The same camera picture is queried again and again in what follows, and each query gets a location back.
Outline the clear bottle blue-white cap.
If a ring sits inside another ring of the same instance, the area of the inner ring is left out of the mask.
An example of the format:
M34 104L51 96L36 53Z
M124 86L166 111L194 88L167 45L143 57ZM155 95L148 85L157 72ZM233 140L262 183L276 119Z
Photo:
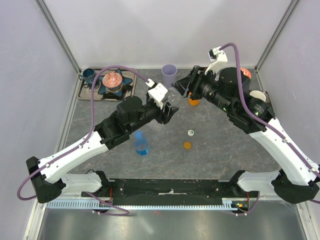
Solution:
M176 107L177 99L179 97L178 91L175 90L173 87L168 89L168 96L166 99L167 103L170 103L171 107ZM152 120L150 123L147 124L153 131L160 132L163 127L165 126L162 123L158 123L155 119Z

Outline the orange juice bottle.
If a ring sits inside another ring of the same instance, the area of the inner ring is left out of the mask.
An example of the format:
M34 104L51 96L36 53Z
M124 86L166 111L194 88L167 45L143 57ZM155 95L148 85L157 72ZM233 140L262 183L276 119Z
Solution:
M200 100L199 100L199 99L192 99L192 98L191 98L191 95L192 95L192 93L190 92L190 93L189 93L189 96L188 96L188 104L191 105L191 106L197 106L197 105L199 105Z

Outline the white green bottle cap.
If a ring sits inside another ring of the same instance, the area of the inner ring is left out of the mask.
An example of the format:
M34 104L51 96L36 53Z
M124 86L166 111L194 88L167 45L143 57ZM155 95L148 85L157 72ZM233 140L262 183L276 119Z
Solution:
M194 131L192 130L192 129L189 129L188 131L187 131L187 134L188 134L188 136L190 136L190 137L192 137L193 135L194 135Z

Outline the orange bottle cap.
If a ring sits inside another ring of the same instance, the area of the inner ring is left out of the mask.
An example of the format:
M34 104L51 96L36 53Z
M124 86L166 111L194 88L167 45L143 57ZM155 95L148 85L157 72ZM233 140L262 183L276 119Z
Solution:
M188 149L190 149L190 148L192 147L192 144L191 144L189 141L185 141L185 142L183 143L183 147L184 147L186 150L188 150Z

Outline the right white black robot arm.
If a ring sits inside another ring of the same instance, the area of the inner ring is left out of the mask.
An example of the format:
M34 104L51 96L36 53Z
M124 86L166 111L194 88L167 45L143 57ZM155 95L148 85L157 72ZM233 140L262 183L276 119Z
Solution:
M320 166L286 134L265 94L250 90L250 83L251 79L237 67L215 73L195 65L171 86L184 98L206 99L225 112L234 126L261 144L280 166L280 170L271 172L239 170L229 184L233 196L257 191L276 194L291 204L314 202L320 191Z

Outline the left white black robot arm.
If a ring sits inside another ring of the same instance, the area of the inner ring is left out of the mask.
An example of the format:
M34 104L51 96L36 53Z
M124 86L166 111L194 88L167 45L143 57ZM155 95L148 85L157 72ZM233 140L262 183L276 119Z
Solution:
M152 98L143 104L139 97L130 96L82 139L51 157L29 158L26 164L38 202L48 203L61 195L81 193L106 196L110 182L102 171L90 174L69 172L86 160L126 142L133 132L152 120L167 124L177 111L178 107L169 102L159 107Z

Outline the blue water bottle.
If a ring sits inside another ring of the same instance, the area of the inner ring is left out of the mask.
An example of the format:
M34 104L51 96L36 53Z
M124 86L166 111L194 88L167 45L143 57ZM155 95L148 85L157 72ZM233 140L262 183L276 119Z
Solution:
M138 155L145 156L149 153L149 143L141 131L134 133L134 148Z

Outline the lavender plastic cup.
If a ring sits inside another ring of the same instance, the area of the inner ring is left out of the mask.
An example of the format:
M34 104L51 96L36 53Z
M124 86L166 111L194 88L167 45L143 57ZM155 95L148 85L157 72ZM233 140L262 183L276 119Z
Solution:
M163 83L167 88L171 87L171 84L176 81L176 75L177 75L178 69L173 64L166 64L162 67L161 73L162 73L162 79Z

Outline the red patterned bowl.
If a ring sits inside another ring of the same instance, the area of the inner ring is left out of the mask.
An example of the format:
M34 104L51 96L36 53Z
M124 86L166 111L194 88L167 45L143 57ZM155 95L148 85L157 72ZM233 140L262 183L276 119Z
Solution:
M123 77L117 72L110 72L102 78L102 84L111 90L118 89L123 82Z

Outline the red white floral bowl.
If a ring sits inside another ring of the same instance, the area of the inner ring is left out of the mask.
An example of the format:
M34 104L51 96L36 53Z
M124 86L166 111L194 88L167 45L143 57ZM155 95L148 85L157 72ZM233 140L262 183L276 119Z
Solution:
M243 74L244 74L245 76L247 76L250 80L252 79L252 74L251 74L251 72L250 72L248 69L241 67L240 70L241 70L241 71L243 72Z

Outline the blue star-shaped dish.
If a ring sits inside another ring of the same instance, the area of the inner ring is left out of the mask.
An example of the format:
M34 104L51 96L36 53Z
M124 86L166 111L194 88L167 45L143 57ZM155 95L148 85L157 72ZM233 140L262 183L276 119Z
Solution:
M102 83L103 77L106 74L103 76L99 76L98 81L100 82L100 88L97 92L99 95L102 95L106 98L108 98L108 97L120 98L123 95L123 93L125 92L125 89L127 88L127 86L130 86L131 83L133 82L132 78L128 78L123 75L123 71L120 68L117 68L115 71L108 72L108 73L114 73L114 72L119 73L122 76L122 78L123 78L122 84L120 85L120 87L118 89L108 89Z

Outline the pink white mug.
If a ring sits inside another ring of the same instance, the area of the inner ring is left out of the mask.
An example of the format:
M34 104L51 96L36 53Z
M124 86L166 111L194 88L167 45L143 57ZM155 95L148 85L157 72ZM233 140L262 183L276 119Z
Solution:
M265 103L267 102L267 97L266 97L266 95L265 95L262 91L252 90L252 91L249 93L249 95L252 96L253 98L262 100L262 101L265 102Z

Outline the metal tray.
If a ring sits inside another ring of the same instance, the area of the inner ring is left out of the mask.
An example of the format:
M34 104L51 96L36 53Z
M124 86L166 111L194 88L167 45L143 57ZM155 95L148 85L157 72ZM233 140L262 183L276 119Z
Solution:
M107 73L113 72L116 69L117 68L111 68L109 70L106 70L100 76L103 76L103 75L106 75ZM136 83L137 83L137 75L135 75L134 73L132 73L130 71L122 69L122 68L121 68L121 70L122 70L122 73L125 77L133 80L131 85L127 86L123 95L121 97L104 97L103 95L99 95L98 90L99 90L101 84L98 79L96 82L96 85L93 89L93 99L95 101L118 101L119 102L119 101L123 101L124 98L126 98L126 97L134 95L135 89L136 89ZM91 92L92 92L92 84L87 84L83 80L80 80L80 81L81 81L81 85L78 88L78 94L77 94L78 99L90 100L91 99Z

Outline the dark floral square plate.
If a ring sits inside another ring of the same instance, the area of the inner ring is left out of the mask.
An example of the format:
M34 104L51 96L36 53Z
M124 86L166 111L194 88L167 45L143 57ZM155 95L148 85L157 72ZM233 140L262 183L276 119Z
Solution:
M274 118L276 115L275 115L275 112L273 110L273 106L272 106L270 95L269 95L269 93L267 91L263 91L262 93L265 96L264 104L267 106L267 111Z

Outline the dark blue teacup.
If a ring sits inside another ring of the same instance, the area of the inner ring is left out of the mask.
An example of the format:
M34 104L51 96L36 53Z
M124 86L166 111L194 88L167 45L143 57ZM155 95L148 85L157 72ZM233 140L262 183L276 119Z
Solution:
M96 72L92 68L85 69L82 74L79 75L79 79L85 81L87 84L92 84L96 77Z

